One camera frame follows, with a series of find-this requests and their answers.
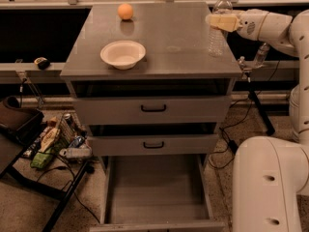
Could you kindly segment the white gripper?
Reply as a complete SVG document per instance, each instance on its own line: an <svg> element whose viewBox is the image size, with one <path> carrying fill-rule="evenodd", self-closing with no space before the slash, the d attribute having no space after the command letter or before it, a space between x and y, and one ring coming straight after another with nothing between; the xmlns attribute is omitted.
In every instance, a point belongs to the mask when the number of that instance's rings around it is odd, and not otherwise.
<svg viewBox="0 0 309 232"><path fill-rule="evenodd" d="M268 11L251 9L241 11L238 16L234 14L212 14L210 19L211 27L226 32L237 31L244 39L257 41Z"/></svg>

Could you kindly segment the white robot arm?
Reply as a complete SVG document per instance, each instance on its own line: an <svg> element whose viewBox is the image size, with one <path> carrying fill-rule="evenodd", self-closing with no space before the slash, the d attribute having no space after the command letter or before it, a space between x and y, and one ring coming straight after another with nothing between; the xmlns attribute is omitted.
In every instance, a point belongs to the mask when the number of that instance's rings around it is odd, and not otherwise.
<svg viewBox="0 0 309 232"><path fill-rule="evenodd" d="M302 232L297 197L309 192L309 11L295 17L263 10L209 14L207 24L236 31L299 59L298 141L243 141L233 165L233 232Z"/></svg>

